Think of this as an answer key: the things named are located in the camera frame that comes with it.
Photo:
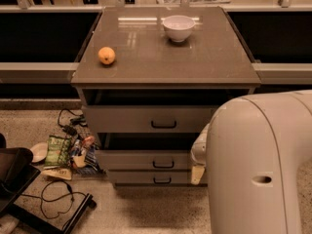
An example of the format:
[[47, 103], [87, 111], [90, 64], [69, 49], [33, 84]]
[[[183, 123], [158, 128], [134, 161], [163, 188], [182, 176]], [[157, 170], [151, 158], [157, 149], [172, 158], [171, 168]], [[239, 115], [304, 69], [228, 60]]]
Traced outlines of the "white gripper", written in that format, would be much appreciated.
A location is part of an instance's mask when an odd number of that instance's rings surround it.
[[206, 144], [201, 141], [195, 141], [190, 153], [193, 163], [196, 164], [191, 169], [191, 183], [193, 185], [199, 185], [205, 178]]

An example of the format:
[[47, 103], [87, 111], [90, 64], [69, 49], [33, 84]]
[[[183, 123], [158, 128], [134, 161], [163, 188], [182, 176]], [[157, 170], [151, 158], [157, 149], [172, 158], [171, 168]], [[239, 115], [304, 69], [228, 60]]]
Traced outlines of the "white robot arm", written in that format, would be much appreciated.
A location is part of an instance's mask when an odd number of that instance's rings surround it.
[[212, 234], [301, 234], [298, 168], [312, 156], [312, 92], [237, 97], [202, 131]]

